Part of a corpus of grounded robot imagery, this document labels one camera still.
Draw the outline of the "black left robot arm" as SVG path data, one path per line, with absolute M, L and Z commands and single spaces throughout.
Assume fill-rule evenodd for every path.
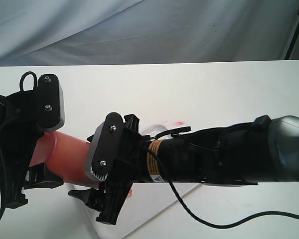
M 44 136 L 35 108 L 33 90 L 0 95 L 0 197 L 4 208 L 27 204 L 22 189 L 53 189 L 64 183 L 44 163 L 30 165 L 36 144 Z

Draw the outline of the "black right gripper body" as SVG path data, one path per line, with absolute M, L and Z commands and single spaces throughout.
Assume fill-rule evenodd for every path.
M 142 170 L 140 166 L 139 157 L 142 155 L 141 146 L 144 145 L 148 136 L 142 136 L 139 133 L 139 118 L 134 114 L 122 116 L 124 122 L 124 129 L 119 145 L 119 151 L 114 159 L 113 167 L 108 175 L 106 181 L 98 182 L 106 183 L 121 183 L 131 182 L 132 184 L 140 180 Z M 93 138 L 92 134 L 87 138 L 90 143 Z

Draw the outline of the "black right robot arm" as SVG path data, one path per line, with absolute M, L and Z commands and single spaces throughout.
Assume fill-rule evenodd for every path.
M 69 195 L 114 225 L 135 183 L 248 186 L 299 182 L 299 118 L 267 115 L 252 122 L 192 132 L 188 126 L 155 136 L 139 133 L 139 118 L 109 113 L 90 144 L 85 174 L 95 185 Z

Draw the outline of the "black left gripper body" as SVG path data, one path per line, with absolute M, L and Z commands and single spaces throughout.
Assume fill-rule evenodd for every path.
M 35 89 L 0 95 L 0 158 L 24 163 L 26 169 L 43 130 L 36 117 Z

